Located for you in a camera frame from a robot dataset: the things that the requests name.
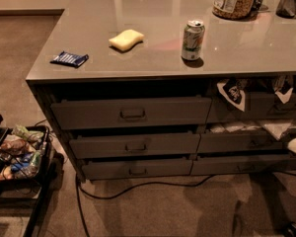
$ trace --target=floor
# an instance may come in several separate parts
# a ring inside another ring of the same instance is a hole
[[[57,20],[56,16],[0,17],[2,126],[32,126],[45,120],[25,78]],[[65,157],[62,186],[45,205],[37,235],[85,236],[75,172],[55,138],[53,145]],[[192,185],[206,178],[96,181],[82,188],[110,197],[146,182]],[[281,229],[296,222],[296,177],[283,173],[220,175],[193,188],[151,184],[112,199],[79,195],[90,236],[282,236]],[[23,236],[25,225],[24,218],[0,216],[0,236]]]

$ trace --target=yellow sponge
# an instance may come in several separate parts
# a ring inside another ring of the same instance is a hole
[[[144,35],[136,32],[135,30],[126,30],[118,36],[109,39],[110,44],[121,50],[127,51],[131,49],[136,43],[144,40]]]

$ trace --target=plastic jar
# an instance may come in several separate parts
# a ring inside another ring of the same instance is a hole
[[[238,20],[250,14],[254,0],[214,0],[213,13],[221,18]]]

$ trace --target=gray drawer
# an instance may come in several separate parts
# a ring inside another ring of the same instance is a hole
[[[161,176],[186,176],[190,173],[192,161],[181,159],[89,162],[82,166],[88,180],[121,179]]]
[[[296,94],[288,103],[279,102],[275,94],[247,94],[244,112],[216,97],[210,108],[207,122],[226,122],[241,119],[296,119]]]
[[[191,154],[196,152],[198,142],[199,134],[191,132],[79,137],[69,141],[77,159]]]
[[[224,132],[201,134],[198,153],[238,152],[250,150],[282,149],[283,143],[274,139],[266,131]]]
[[[288,168],[289,155],[251,155],[229,157],[198,157],[193,162],[191,174],[214,175],[214,174],[237,174],[261,171],[280,171]]]
[[[62,129],[205,123],[211,99],[201,97],[63,101],[51,109]]]

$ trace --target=white label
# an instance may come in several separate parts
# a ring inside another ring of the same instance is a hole
[[[214,0],[214,6],[223,12],[233,13],[237,0]]]

